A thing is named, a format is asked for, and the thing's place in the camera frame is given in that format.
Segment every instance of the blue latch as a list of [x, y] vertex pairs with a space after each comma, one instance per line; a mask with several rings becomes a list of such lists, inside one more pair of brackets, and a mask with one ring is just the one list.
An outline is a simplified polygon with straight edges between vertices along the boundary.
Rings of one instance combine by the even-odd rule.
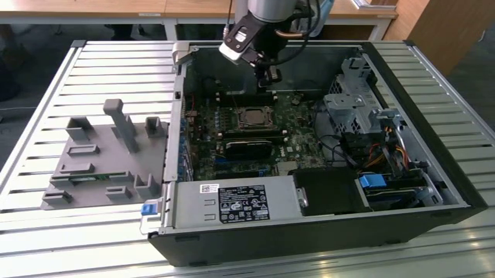
[[362, 184], [363, 188], [374, 188], [374, 187], [386, 187], [386, 179], [380, 174], [370, 174], [363, 175], [363, 177], [359, 178], [359, 182]]
[[157, 204], [144, 204], [141, 207], [141, 216], [156, 215]]

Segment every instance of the aluminum slotted table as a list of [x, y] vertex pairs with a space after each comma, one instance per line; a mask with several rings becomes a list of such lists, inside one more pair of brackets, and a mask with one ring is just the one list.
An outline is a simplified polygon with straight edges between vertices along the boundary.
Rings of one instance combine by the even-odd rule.
[[[495, 271], [495, 135], [416, 47], [376, 42], [490, 209], [406, 244], [175, 268], [139, 231], [140, 204], [43, 211], [71, 116], [107, 124], [107, 98], [135, 123], [168, 120], [172, 42], [72, 47], [0, 173], [0, 277], [459, 277]], [[392, 99], [380, 87], [392, 107]]]

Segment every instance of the metal bracket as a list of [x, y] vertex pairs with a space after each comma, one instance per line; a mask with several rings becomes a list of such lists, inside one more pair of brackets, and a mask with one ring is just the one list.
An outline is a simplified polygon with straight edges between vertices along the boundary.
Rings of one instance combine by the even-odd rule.
[[172, 60], [175, 65], [181, 65], [191, 59], [191, 52], [188, 42], [176, 42], [172, 47]]
[[71, 47], [84, 47], [84, 46], [85, 46], [85, 42], [87, 42], [87, 40], [84, 40], [84, 39], [77, 39], [77, 40], [75, 40], [75, 41], [72, 42]]
[[362, 96], [352, 96], [350, 94], [328, 94], [324, 96], [324, 101], [328, 109], [352, 109], [366, 106]]

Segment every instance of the power supply label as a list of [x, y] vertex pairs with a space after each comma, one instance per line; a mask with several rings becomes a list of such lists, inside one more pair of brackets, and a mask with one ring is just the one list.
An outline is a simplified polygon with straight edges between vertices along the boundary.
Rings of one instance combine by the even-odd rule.
[[217, 189], [221, 223], [239, 223], [270, 219], [264, 185]]

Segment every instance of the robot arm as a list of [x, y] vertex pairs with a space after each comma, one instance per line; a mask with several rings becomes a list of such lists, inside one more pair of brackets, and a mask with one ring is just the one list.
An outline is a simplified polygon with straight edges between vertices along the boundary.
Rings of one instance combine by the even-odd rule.
[[[290, 61], [303, 51], [308, 37], [318, 35], [327, 19], [322, 14], [330, 13], [332, 4], [334, 0], [324, 0], [320, 6], [316, 0], [315, 13], [310, 0], [306, 0], [306, 5], [299, 0], [247, 1], [247, 15], [224, 37], [220, 52], [235, 64], [244, 60], [254, 67], [259, 93], [282, 81], [276, 66]], [[294, 22], [302, 19], [308, 22], [306, 30], [290, 32]], [[279, 59], [288, 39], [304, 39], [303, 46], [290, 57]]]

